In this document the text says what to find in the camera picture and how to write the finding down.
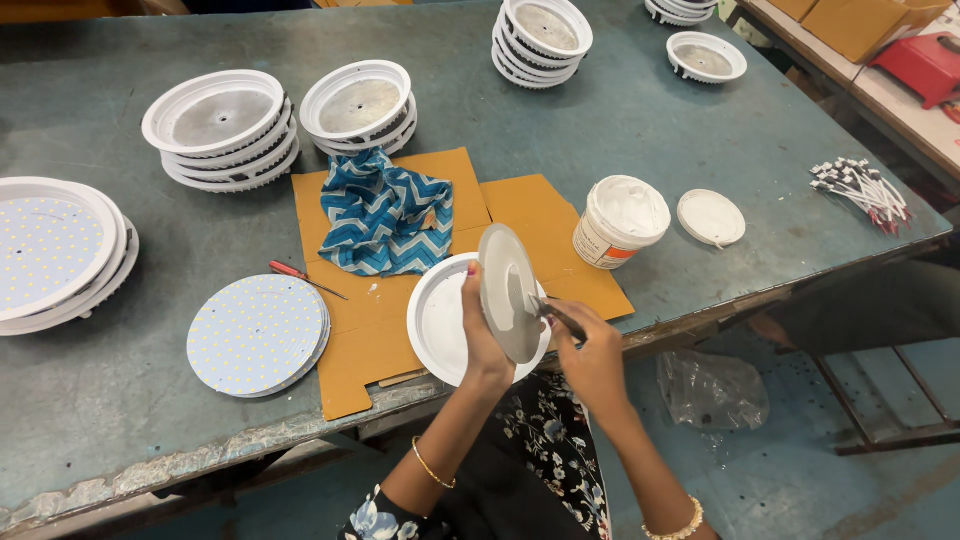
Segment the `woman's right hand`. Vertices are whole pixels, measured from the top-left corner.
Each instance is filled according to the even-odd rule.
[[[579,351],[570,330],[550,317],[566,382],[597,421],[632,410],[623,378],[623,339],[620,332],[592,308],[580,302],[546,299],[551,306],[580,323],[587,343]]]

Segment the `person's hand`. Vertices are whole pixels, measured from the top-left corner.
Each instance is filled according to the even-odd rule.
[[[549,318],[560,365],[573,393],[598,421],[631,410],[623,379],[620,332],[585,304],[554,299],[546,302],[580,323],[587,333],[587,343],[578,351],[564,323],[555,317]]]
[[[480,303],[480,279],[483,268],[476,260],[469,263],[467,280],[464,282],[464,331],[467,333],[468,362],[464,382],[477,382],[485,389],[497,393],[497,398],[514,383],[516,364],[496,342],[487,325]]]

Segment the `wooden table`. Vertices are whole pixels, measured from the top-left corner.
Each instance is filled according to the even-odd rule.
[[[767,0],[736,3],[727,19],[731,28],[745,18],[834,93],[847,94],[858,112],[960,196],[960,125],[940,108],[923,110],[919,95],[885,70],[853,64]],[[956,8],[948,12],[955,15]],[[924,33],[958,30],[935,21]],[[954,213],[960,219],[960,209]]]
[[[678,29],[651,20],[636,0],[577,3],[593,47],[576,77],[545,91],[513,86],[493,67],[495,2],[3,28],[0,172],[93,185],[133,221],[142,247],[131,277],[89,319],[0,339],[0,536],[450,391],[432,376],[377,388],[373,409],[326,422],[313,374],[257,400],[197,379],[185,339],[204,301],[265,273],[271,259],[302,268],[303,251],[288,179],[216,194],[164,174],[140,119],[193,77],[260,69],[299,105],[333,69],[396,61],[410,73],[420,112],[404,154],[466,146],[480,182],[542,173],[579,211],[611,174],[656,186],[671,207],[689,189],[722,192],[746,216],[743,239],[719,251],[675,221],[613,271],[636,307],[613,321],[629,347],[687,335],[796,283],[950,231],[719,19],[699,30],[733,43],[750,69],[732,83],[702,85],[670,66],[665,43]],[[309,141],[303,130],[300,140]],[[859,210],[810,189],[809,167],[838,155],[877,163],[907,197],[913,229],[885,236]],[[309,144],[294,164],[297,173],[325,168],[326,156]],[[557,241],[571,234],[558,232]]]

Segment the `red screwdriver handle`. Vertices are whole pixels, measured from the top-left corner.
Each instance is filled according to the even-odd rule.
[[[283,264],[279,260],[271,260],[270,269],[273,270],[274,272],[277,272],[278,274],[283,274],[284,276],[292,276],[294,278],[299,278],[301,280],[306,279],[306,274],[302,274],[296,268],[287,266],[286,264]]]

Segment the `gold bangle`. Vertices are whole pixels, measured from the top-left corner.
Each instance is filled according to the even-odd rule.
[[[453,489],[453,487],[457,485],[457,479],[453,479],[451,483],[446,483],[443,480],[438,479],[437,475],[433,474],[433,471],[430,470],[430,467],[426,466],[426,461],[423,461],[423,458],[420,457],[420,451],[417,450],[417,439],[419,438],[420,438],[419,435],[414,437],[413,446],[414,446],[414,454],[416,454],[417,459],[420,460],[420,465],[423,465],[423,468],[426,470],[426,474],[430,475],[430,478],[436,480],[439,485],[445,487],[446,489]]]
[[[647,535],[647,538],[651,540],[684,540],[684,538],[697,531],[697,527],[704,522],[704,508],[695,497],[692,495],[687,496],[693,501],[693,521],[690,522],[690,525],[686,526],[686,528],[680,532],[674,532],[673,534],[654,534],[647,530],[646,524],[643,524],[643,532]]]

